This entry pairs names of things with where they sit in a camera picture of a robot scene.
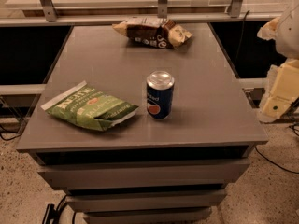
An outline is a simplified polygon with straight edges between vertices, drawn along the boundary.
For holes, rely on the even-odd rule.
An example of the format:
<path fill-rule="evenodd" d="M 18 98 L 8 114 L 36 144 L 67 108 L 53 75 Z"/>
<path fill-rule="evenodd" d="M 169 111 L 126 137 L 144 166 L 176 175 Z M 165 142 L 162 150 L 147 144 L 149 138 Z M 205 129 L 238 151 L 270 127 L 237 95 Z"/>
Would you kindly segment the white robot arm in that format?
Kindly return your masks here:
<path fill-rule="evenodd" d="M 299 0 L 293 0 L 282 15 L 264 25 L 257 36 L 273 39 L 277 53 L 287 58 L 280 66 L 271 65 L 267 73 L 258 119 L 270 123 L 280 119 L 299 98 Z"/>

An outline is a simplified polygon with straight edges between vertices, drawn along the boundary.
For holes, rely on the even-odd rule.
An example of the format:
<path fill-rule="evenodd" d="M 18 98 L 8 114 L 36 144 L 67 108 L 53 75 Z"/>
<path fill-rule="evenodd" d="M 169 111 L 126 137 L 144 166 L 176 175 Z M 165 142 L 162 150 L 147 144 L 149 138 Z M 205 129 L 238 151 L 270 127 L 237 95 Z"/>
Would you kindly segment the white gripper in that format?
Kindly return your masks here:
<path fill-rule="evenodd" d="M 263 40 L 276 40 L 280 17 L 266 23 L 257 33 Z M 271 65 L 268 71 L 268 95 L 259 104 L 258 119 L 271 123 L 281 118 L 299 97 L 299 60 L 287 59 L 281 66 Z"/>

